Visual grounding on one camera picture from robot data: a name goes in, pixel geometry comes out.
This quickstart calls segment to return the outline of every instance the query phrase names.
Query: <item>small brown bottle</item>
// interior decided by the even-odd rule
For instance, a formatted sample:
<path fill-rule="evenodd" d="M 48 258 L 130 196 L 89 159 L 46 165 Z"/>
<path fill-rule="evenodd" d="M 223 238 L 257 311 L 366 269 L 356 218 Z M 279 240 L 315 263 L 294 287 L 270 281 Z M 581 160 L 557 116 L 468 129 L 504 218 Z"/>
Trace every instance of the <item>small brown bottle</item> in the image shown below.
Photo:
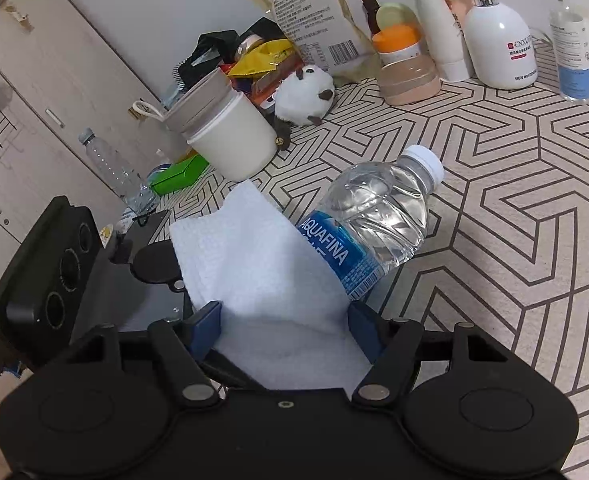
<path fill-rule="evenodd" d="M 365 15 L 368 20 L 368 27 L 370 27 L 370 32 L 374 36 L 378 34 L 381 29 L 379 25 L 376 23 L 376 11 L 379 10 L 379 2 L 377 0 L 361 0 L 363 2 L 363 8 L 365 9 Z"/>

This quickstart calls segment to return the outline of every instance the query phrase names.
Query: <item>geometric pattern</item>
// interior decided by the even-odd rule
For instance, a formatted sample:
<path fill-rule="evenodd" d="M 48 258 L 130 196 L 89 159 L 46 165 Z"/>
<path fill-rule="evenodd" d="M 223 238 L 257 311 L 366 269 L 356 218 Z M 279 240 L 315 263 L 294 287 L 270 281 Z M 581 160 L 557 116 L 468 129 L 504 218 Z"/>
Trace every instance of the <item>geometric pattern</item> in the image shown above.
<path fill-rule="evenodd" d="M 428 330 L 471 321 L 532 365 L 580 415 L 563 472 L 589 480 L 589 105 L 559 97 L 554 54 L 536 47 L 539 79 L 522 90 L 470 80 L 392 108 L 374 80 L 338 89 L 321 126 L 295 131 L 253 180 L 298 222 L 352 164 L 433 150 L 446 171 L 429 237 L 367 302 Z M 234 186 L 209 169 L 161 207 L 169 222 L 209 214 Z M 168 237 L 165 225 L 157 239 Z"/>

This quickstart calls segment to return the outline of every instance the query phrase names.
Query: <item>plush toy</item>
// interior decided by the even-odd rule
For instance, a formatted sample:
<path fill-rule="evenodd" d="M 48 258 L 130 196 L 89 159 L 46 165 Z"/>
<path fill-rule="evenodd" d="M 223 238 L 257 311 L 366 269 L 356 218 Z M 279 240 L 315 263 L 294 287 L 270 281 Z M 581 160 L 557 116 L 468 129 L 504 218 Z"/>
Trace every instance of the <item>plush toy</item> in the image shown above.
<path fill-rule="evenodd" d="M 321 124 L 334 102 L 332 76 L 318 66 L 306 65 L 291 73 L 274 94 L 276 145 L 290 146 L 290 124 Z"/>

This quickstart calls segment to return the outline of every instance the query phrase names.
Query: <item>empty plastic bottle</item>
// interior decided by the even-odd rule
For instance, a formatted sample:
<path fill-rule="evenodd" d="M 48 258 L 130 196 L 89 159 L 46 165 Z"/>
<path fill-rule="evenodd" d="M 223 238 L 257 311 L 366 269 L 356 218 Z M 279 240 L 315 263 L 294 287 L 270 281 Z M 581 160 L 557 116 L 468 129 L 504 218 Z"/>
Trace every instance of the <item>empty plastic bottle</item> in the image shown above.
<path fill-rule="evenodd" d="M 339 175 L 298 230 L 358 300 L 421 247 L 427 197 L 442 180 L 441 161 L 419 145 L 394 164 L 357 164 Z"/>
<path fill-rule="evenodd" d="M 108 142 L 95 136 L 90 128 L 79 136 L 79 142 L 86 147 L 86 155 L 103 181 L 137 215 L 146 214 L 158 205 L 159 197 Z"/>

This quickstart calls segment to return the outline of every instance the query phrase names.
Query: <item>barcode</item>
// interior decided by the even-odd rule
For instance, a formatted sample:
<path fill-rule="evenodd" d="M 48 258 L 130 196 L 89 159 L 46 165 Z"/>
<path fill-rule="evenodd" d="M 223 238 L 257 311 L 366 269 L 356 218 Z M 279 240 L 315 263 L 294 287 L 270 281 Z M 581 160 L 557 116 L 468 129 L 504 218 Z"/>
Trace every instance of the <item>barcode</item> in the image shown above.
<path fill-rule="evenodd" d="M 351 300 L 360 300 L 368 290 L 370 290 L 376 282 L 378 282 L 383 277 L 383 269 L 374 269 L 370 276 L 364 279 L 361 282 L 361 285 L 356 287 L 351 293 L 350 298 Z"/>
<path fill-rule="evenodd" d="M 359 57 L 359 53 L 357 52 L 354 43 L 352 43 L 352 40 L 330 45 L 329 49 L 336 65 L 343 65 L 343 63 L 347 63 L 348 61 Z"/>

